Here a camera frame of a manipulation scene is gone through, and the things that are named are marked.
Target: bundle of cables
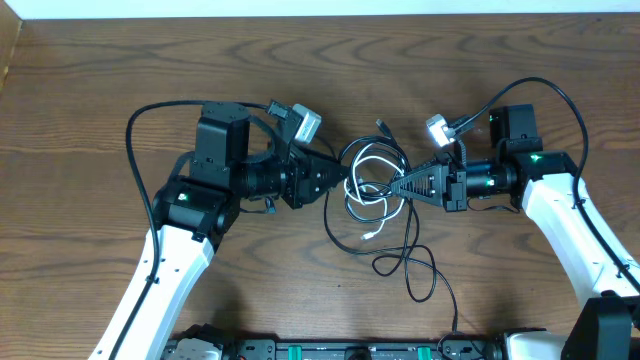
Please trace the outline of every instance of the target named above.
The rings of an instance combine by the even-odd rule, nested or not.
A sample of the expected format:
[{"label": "bundle of cables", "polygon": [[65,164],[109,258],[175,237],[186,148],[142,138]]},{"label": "bundle of cables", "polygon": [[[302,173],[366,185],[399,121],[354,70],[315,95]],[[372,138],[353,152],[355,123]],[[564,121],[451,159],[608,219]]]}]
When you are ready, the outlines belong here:
[{"label": "bundle of cables", "polygon": [[[429,249],[425,245],[417,244],[420,237],[420,220],[418,217],[418,213],[415,210],[413,201],[408,198],[399,198],[397,207],[393,211],[389,211],[388,200],[392,197],[397,197],[397,195],[393,194],[391,191],[391,183],[409,173],[411,171],[411,165],[409,164],[407,155],[393,137],[391,130],[381,120],[378,120],[376,124],[378,125],[378,128],[382,132],[383,136],[370,135],[358,138],[345,146],[337,158],[340,162],[342,162],[347,154],[354,151],[355,149],[358,149],[355,152],[355,156],[351,162],[349,176],[344,181],[345,209],[347,210],[347,213],[358,222],[369,224],[380,223],[377,230],[362,235],[361,239],[368,240],[380,233],[386,221],[400,214],[405,205],[408,206],[409,214],[407,217],[407,224],[404,234],[404,243],[402,246],[398,247],[387,247],[369,251],[361,251],[343,244],[336,238],[336,236],[331,232],[331,229],[329,228],[327,218],[329,193],[327,193],[324,203],[324,226],[327,231],[327,235],[339,249],[348,254],[356,256],[377,255],[373,259],[371,266],[373,268],[373,271],[375,271],[376,274],[380,276],[391,276],[400,268],[401,265],[403,265],[407,291],[411,299],[417,303],[423,303],[433,296],[433,293],[436,289],[438,277],[440,277],[444,284],[447,286],[449,293],[451,294],[451,299],[453,300],[454,315],[451,324],[451,330],[452,332],[457,332],[458,306],[456,303],[455,295],[453,293],[453,289],[451,288],[451,285],[449,285],[449,282],[444,277],[444,275],[439,270],[437,270],[435,258],[433,256],[433,253],[431,252],[431,249]],[[393,175],[391,176],[389,181],[387,183],[379,181],[363,181],[359,176],[358,167],[362,163],[367,161],[376,161],[380,164],[391,167],[393,169]],[[362,206],[368,206],[382,202],[384,204],[383,216],[377,218],[364,218],[354,210],[352,201],[355,201]],[[415,236],[410,243],[409,238],[411,233],[412,221],[415,221]],[[429,255],[430,263],[412,257],[412,254],[416,249],[425,250]],[[384,272],[379,269],[378,262],[383,259],[395,260],[395,264],[391,268],[391,270]],[[409,280],[409,263],[425,266],[428,269],[431,269],[431,272],[433,274],[431,289],[429,290],[429,293],[422,298],[416,297],[412,291],[411,282]]]}]

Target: white cable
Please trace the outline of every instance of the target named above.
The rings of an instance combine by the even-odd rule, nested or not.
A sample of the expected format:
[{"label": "white cable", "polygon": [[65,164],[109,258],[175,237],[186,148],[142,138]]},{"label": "white cable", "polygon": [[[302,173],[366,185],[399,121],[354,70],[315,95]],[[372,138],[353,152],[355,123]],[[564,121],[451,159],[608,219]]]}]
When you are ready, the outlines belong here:
[{"label": "white cable", "polygon": [[[393,214],[392,214],[391,216],[389,216],[388,218],[386,218],[386,216],[387,216],[387,211],[388,211],[388,204],[387,204],[387,199],[386,199],[386,198],[381,198],[381,199],[374,200],[374,201],[363,201],[363,200],[362,200],[362,197],[360,196],[360,187],[362,187],[362,188],[363,188],[363,190],[365,190],[367,187],[370,187],[370,188],[374,189],[375,191],[379,191],[379,190],[378,190],[378,188],[376,188],[376,187],[375,187],[375,186],[373,186],[373,185],[368,185],[368,184],[366,184],[366,185],[360,185],[360,184],[358,183],[358,179],[357,179],[357,177],[356,177],[356,168],[357,168],[360,164],[362,164],[363,162],[368,161],[368,160],[378,160],[378,161],[382,161],[382,162],[386,163],[387,165],[389,165],[389,166],[393,167],[393,168],[394,168],[398,173],[400,173],[400,175],[404,175],[404,170],[400,169],[396,164],[392,163],[391,161],[389,161],[389,160],[387,160],[387,159],[385,159],[385,158],[383,158],[383,157],[376,156],[376,155],[370,155],[370,156],[366,156],[366,157],[364,157],[364,158],[360,159],[360,156],[361,156],[362,154],[364,154],[364,153],[367,151],[367,149],[368,149],[369,147],[371,147],[372,145],[375,145],[375,144],[373,144],[373,143],[372,143],[372,144],[369,144],[369,145],[365,146],[365,147],[362,149],[362,151],[360,151],[360,152],[358,153],[358,155],[356,155],[355,159],[353,159],[353,164],[351,165],[351,177],[353,178],[353,184],[354,184],[353,186],[354,186],[354,189],[355,189],[356,196],[353,196],[353,195],[348,191],[348,189],[347,189],[347,180],[346,180],[346,179],[344,180],[344,183],[343,183],[343,184],[344,184],[345,197],[346,197],[346,196],[349,196],[351,199],[353,199],[354,201],[357,201],[358,203],[360,203],[360,204],[361,204],[361,205],[363,205],[363,206],[373,205],[373,204],[377,204],[377,203],[379,203],[380,201],[384,201],[384,215],[383,215],[382,217],[383,217],[383,218],[385,218],[385,219],[381,221],[381,223],[380,223],[380,227],[378,227],[378,230],[376,230],[376,231],[372,231],[372,232],[368,232],[368,233],[366,233],[366,234],[362,235],[362,236],[360,237],[362,240],[368,240],[368,239],[371,239],[372,237],[374,237],[375,235],[377,235],[377,234],[382,230],[382,228],[384,227],[384,223],[385,223],[387,220],[392,219],[392,218],[394,218],[396,215],[398,215],[398,214],[400,213],[400,211],[402,211],[402,207],[404,206],[404,199],[402,199],[402,200],[400,201],[400,205],[398,206],[398,208],[396,209],[396,211],[394,211],[394,212],[393,212]],[[350,209],[351,211],[353,211],[353,208],[351,207],[351,204],[350,204],[348,201],[347,201],[347,206],[349,206],[349,209]]]}]

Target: green indicator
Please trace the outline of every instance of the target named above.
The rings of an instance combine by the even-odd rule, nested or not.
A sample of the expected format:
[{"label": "green indicator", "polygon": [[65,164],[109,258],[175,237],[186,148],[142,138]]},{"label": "green indicator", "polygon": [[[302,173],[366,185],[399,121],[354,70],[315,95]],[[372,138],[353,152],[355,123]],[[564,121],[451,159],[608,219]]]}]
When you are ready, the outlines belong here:
[{"label": "green indicator", "polygon": [[289,360],[302,360],[301,346],[289,346]]},{"label": "green indicator", "polygon": [[431,348],[419,347],[418,348],[418,360],[431,360]]}]

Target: wood grain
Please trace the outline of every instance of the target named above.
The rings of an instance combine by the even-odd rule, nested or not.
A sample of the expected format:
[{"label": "wood grain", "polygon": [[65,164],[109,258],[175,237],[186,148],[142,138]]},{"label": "wood grain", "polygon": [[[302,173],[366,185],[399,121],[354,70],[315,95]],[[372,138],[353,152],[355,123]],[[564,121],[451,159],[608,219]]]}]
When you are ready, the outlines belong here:
[{"label": "wood grain", "polygon": [[[581,109],[590,193],[621,241],[640,245],[640,16],[508,15],[32,21],[0,101],[0,357],[86,358],[115,311],[148,225],[124,149],[128,116],[148,103],[202,98],[302,103],[336,147],[381,118],[413,163],[433,147],[424,121],[471,113],[509,82],[544,76]],[[550,90],[524,85],[547,149],[577,158],[580,133]],[[158,110],[134,130],[147,189],[194,144],[197,108]],[[467,136],[488,155],[488,124]],[[254,136],[253,149],[263,146]],[[357,246],[366,226],[330,222]],[[544,326],[567,333],[580,311],[546,239],[525,216],[445,214],[420,205],[421,242],[459,302],[460,330]],[[190,295],[194,323],[282,338],[426,338],[447,332],[449,294],[415,304],[402,275],[327,239],[322,203],[242,216]],[[401,241],[404,219],[363,246]],[[411,268],[416,291],[429,274]]]},{"label": "wood grain", "polygon": [[11,10],[4,0],[0,0],[0,92],[9,72],[9,62],[13,48],[18,42],[22,20]]}]

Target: wooden table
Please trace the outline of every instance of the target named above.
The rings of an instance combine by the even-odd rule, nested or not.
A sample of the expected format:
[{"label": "wooden table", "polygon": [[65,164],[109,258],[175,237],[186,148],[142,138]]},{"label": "wooden table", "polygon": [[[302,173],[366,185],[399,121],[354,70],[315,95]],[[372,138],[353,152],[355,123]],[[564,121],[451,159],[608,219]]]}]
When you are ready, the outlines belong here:
[{"label": "wooden table", "polygon": [[[86,358],[97,344],[148,229],[125,155],[126,120],[170,99],[302,103],[323,115],[319,134],[336,147],[375,133],[380,118],[419,164],[434,151],[427,118],[473,113],[511,81],[543,76],[582,111],[590,194],[640,254],[639,38],[638,15],[28,21],[0,95],[0,357]],[[519,103],[535,104],[546,149],[578,159],[578,126],[555,93],[523,85],[500,101]],[[198,111],[157,110],[136,125],[151,195],[193,148]],[[483,118],[466,136],[471,158],[489,154],[488,129]],[[341,197],[331,199],[330,221],[344,242],[402,241],[404,216],[362,244],[370,227],[346,216]],[[328,241],[322,202],[295,212],[277,205],[274,216],[238,219],[176,331],[208,322],[282,338],[448,332],[443,284],[416,304],[401,272],[381,278],[371,259]],[[572,328],[580,309],[571,284],[526,216],[418,211],[421,242],[455,290],[460,330]],[[430,274],[410,271],[426,293]]]}]

